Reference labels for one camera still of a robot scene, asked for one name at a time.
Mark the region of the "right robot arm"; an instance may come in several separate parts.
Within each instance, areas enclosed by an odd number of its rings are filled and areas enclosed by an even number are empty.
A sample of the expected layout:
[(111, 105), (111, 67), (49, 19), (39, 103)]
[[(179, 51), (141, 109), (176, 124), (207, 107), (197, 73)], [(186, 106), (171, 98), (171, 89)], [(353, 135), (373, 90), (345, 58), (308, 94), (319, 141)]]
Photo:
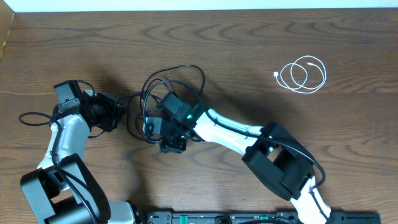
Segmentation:
[(316, 181), (314, 169), (319, 163), (281, 125), (233, 121), (202, 100), (190, 106), (175, 93), (166, 94), (157, 107), (170, 123), (170, 140), (197, 137), (237, 152), (265, 187), (292, 203), (302, 223), (332, 223), (332, 210), (318, 191), (322, 183)]

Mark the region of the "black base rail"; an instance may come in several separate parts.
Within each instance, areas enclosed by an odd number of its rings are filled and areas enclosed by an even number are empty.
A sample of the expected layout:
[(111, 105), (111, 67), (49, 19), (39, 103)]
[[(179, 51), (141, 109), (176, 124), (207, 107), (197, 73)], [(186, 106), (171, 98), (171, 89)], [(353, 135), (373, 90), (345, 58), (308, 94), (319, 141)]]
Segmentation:
[[(143, 224), (218, 224), (218, 223), (288, 223), (298, 224), (301, 221), (296, 212), (275, 213), (175, 213), (148, 212), (138, 223)], [(335, 212), (332, 223), (336, 224), (381, 224), (380, 215), (376, 213)]]

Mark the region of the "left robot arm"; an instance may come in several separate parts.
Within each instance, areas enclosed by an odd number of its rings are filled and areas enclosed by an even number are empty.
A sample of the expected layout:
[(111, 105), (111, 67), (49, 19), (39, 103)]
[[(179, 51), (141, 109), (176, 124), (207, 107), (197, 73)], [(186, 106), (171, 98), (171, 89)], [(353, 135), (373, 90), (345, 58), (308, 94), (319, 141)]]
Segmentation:
[(52, 136), (36, 170), (22, 176), (21, 189), (38, 223), (141, 223), (130, 201), (111, 201), (83, 162), (91, 130), (117, 128), (126, 106), (79, 80), (54, 86), (59, 103), (46, 125)]

